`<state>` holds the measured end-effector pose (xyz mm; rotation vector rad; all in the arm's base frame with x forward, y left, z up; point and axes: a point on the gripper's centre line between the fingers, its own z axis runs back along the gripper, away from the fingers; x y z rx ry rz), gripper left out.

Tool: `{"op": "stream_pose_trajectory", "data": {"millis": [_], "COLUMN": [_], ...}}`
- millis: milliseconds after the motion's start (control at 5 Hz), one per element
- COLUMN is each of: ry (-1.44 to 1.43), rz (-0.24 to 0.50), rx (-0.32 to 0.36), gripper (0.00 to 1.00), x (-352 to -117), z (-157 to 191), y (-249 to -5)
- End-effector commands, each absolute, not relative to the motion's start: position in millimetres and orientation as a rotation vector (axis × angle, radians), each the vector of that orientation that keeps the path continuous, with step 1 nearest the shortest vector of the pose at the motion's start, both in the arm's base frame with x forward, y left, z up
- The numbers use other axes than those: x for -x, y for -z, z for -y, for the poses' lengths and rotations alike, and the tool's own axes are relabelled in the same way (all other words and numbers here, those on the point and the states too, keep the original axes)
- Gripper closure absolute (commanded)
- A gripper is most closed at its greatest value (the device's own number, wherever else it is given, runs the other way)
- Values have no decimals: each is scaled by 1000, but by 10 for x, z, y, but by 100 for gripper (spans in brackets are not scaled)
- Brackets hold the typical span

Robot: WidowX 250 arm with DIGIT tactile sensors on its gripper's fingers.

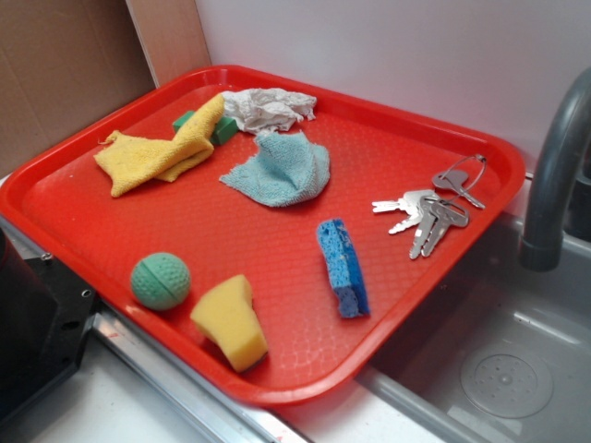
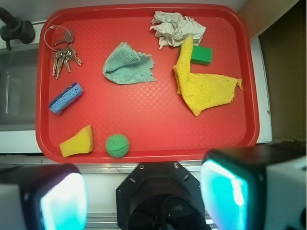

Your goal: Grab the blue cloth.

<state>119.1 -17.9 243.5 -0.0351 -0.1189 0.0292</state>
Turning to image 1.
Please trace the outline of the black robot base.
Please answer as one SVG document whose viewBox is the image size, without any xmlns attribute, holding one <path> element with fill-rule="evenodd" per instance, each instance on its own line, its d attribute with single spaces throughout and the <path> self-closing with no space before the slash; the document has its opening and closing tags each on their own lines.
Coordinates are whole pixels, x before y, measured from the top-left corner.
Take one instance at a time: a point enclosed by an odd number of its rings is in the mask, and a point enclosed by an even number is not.
<svg viewBox="0 0 591 443">
<path fill-rule="evenodd" d="M 97 304 L 58 258 L 25 259 L 1 234 L 1 425 L 78 371 Z"/>
</svg>

